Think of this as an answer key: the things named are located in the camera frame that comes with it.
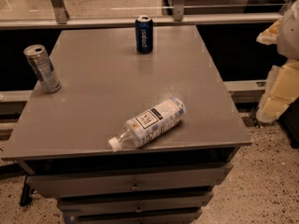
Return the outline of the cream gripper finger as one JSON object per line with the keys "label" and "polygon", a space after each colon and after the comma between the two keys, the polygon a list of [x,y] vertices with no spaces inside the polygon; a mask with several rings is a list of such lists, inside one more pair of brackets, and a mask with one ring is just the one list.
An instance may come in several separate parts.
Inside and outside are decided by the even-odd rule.
{"label": "cream gripper finger", "polygon": [[281,24],[281,21],[282,19],[278,19],[263,32],[259,33],[256,41],[264,45],[276,44],[278,41],[278,28]]}
{"label": "cream gripper finger", "polygon": [[288,107],[282,99],[273,98],[270,95],[270,91],[278,78],[279,70],[279,66],[273,65],[265,81],[264,94],[255,113],[256,119],[260,122],[273,122],[278,119]]}

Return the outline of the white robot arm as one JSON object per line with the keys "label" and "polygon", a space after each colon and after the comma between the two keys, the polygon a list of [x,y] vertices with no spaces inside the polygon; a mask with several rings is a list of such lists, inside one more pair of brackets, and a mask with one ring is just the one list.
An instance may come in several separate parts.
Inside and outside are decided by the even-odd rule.
{"label": "white robot arm", "polygon": [[265,45],[275,44],[278,53],[287,58],[281,67],[273,65],[269,71],[256,111],[258,121],[269,123],[278,119],[299,97],[299,0],[256,40]]}

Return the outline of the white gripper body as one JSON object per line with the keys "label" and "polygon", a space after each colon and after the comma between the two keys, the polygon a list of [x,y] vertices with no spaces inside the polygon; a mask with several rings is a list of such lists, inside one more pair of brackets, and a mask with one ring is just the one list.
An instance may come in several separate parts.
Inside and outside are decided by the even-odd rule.
{"label": "white gripper body", "polygon": [[270,95],[282,99],[288,106],[299,97],[299,61],[291,60],[280,67]]}

